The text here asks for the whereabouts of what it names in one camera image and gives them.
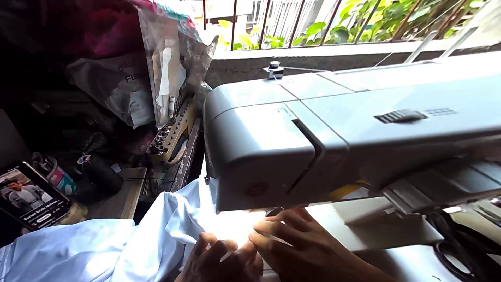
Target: metal window bars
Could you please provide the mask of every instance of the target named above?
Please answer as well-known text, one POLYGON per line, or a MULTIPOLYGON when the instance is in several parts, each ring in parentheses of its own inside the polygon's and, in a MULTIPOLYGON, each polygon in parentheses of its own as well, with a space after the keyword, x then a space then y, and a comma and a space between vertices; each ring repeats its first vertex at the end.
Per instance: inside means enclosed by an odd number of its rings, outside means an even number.
MULTIPOLYGON (((256 11, 257 11, 258 2, 260 2, 260 4, 261 4, 260 9, 262 9, 263 8, 262 4, 263 4, 264 1, 266 1, 266 10, 265 10, 264 16, 262 18, 263 25, 262 25, 262 28, 261 28, 261 36, 260 36, 260 39, 259 39, 259 49, 262 49, 263 41, 265 39, 264 38, 264 36, 265 36, 265 30, 267 29, 266 22, 267 22, 267 19, 269 17, 270 5, 273 6, 272 2, 276 2, 277 0, 256 0, 256 11)), ((292 47, 292 42, 294 40, 294 35, 296 34, 296 31, 297 31, 300 19, 302 19, 302 20, 304 19, 304 18, 302 18, 302 16, 304 16, 302 13, 304 12, 304 10, 308 10, 307 13, 309 13, 309 11, 312 8, 311 5, 310 5, 310 6, 308 6, 307 9, 305 9, 305 1, 306 0, 301 0, 299 11, 297 12, 296 19, 294 20, 294 27, 292 29, 291 37, 290 37, 289 43, 287 44, 286 48, 291 48, 292 47)), ((325 30, 322 31, 322 39, 320 41, 320 44, 319 45, 311 45, 311 46, 297 46, 295 48, 322 46, 324 44, 324 42, 325 42, 325 38, 326 38, 327 34, 329 33, 329 28, 331 27, 332 22, 333 22, 334 18, 337 15, 337 12, 339 10, 341 2, 342 2, 342 0, 337 0, 334 3, 334 5, 333 5, 334 9, 333 9, 333 12, 332 12, 332 14, 330 16, 329 23, 325 26, 325 30)), ((445 21, 443 21, 443 23, 438 28, 438 33, 439 34, 443 34, 443 33, 445 33, 447 31, 447 30, 445 30, 446 27, 450 24, 450 22, 452 21, 453 17, 455 17, 457 15, 457 13, 459 12, 459 10, 467 3, 467 0, 459 0, 458 2, 459 2, 459 5, 456 6, 456 8, 454 9, 454 11, 450 15, 448 15, 447 19, 445 21)), ((355 37, 354 42, 350 43, 350 44, 358 44, 360 38, 362 37, 362 34, 364 33, 365 29, 367 28, 367 25, 369 24, 372 16, 375 14, 375 12, 376 12, 377 8, 379 7, 380 3, 381 3, 381 0, 378 0, 376 2, 376 4, 374 5, 374 7, 372 8, 371 13, 365 19, 364 24, 362 26, 362 29, 357 33, 357 36, 355 37)), ((405 24, 407 23, 407 21, 411 17, 411 15, 416 11, 416 9, 422 3, 423 3, 423 0, 417 0, 416 1, 416 3, 413 5, 413 7, 409 10, 409 12, 407 13, 407 15, 405 16, 405 18, 400 22, 397 30, 395 31, 393 37, 390 40, 390 42, 394 42, 394 41, 400 40, 400 37, 402 36, 402 30, 403 30, 405 24)), ((202 1, 202 5, 203 5, 203 8, 202 8, 203 29, 205 30, 206 29, 206 22, 207 22, 206 11, 205 11, 205 8, 206 8, 206 1, 205 0, 202 1)), ((237 5, 237 0, 234 0, 234 2, 233 2, 233 17, 232 17, 232 21, 233 22, 232 22, 232 30, 231 30, 230 51, 233 51, 233 44, 234 44, 234 37, 235 37, 235 23, 236 23, 236 20, 237 20, 237 17, 236 17, 236 5, 237 5)), ((259 22, 258 18, 259 18, 259 15, 256 12, 256 19, 255 19, 256 23, 259 22)), ((286 21, 283 20, 281 22, 281 25, 284 25, 285 22, 286 21)))

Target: wall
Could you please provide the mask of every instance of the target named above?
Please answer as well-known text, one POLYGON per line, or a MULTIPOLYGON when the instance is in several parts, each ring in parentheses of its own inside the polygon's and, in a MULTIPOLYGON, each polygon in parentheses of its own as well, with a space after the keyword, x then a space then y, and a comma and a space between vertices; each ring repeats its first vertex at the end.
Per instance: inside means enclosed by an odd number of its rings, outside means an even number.
MULTIPOLYGON (((442 54, 443 50, 446 48, 439 46, 439 42, 434 42, 435 41, 433 41, 432 43, 435 44, 435 46, 430 46, 430 48, 426 49, 434 50, 422 52, 417 57, 416 61, 434 59, 442 54)), ((389 54, 389 52, 395 52, 381 65, 400 64, 403 63, 405 59, 410 55, 411 50, 415 50, 417 48, 417 45, 419 45, 419 43, 420 42, 360 44, 357 46, 344 45, 293 48, 296 50, 273 49, 225 52, 214 56, 214 59, 212 60, 207 72, 207 76, 205 77, 205 81, 212 88, 215 88, 225 83, 263 79, 267 77, 267 73, 263 70, 263 68, 267 67, 270 61, 273 60, 279 60, 282 66, 320 70, 347 70, 373 67, 379 61, 385 58, 389 54)), ((450 41, 442 43, 442 45, 450 46, 450 41)), ((499 50, 501 50, 501 44, 496 44, 490 47, 456 50, 452 55, 466 55, 499 50)), ((286 69, 285 75, 293 75, 305 72, 309 71, 286 69)))

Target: thread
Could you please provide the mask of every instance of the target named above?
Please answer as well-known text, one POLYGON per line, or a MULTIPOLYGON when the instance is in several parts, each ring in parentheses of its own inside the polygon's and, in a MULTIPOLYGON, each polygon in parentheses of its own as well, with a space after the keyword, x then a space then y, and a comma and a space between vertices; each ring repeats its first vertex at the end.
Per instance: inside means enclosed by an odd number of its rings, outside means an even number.
POLYGON ((82 171, 103 194, 116 194, 123 179, 98 155, 85 155, 78 161, 82 171))

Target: clear plastic bag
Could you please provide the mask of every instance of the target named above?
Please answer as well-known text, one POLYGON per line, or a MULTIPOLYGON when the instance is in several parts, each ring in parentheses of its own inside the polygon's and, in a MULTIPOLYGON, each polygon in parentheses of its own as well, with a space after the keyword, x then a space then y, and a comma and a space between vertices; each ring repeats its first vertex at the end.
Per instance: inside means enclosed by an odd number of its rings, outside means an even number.
POLYGON ((199 30, 176 3, 156 3, 155 9, 136 6, 158 129, 169 121, 169 97, 177 99, 181 86, 186 88, 185 91, 196 94, 199 109, 211 91, 204 79, 212 61, 217 36, 199 30))

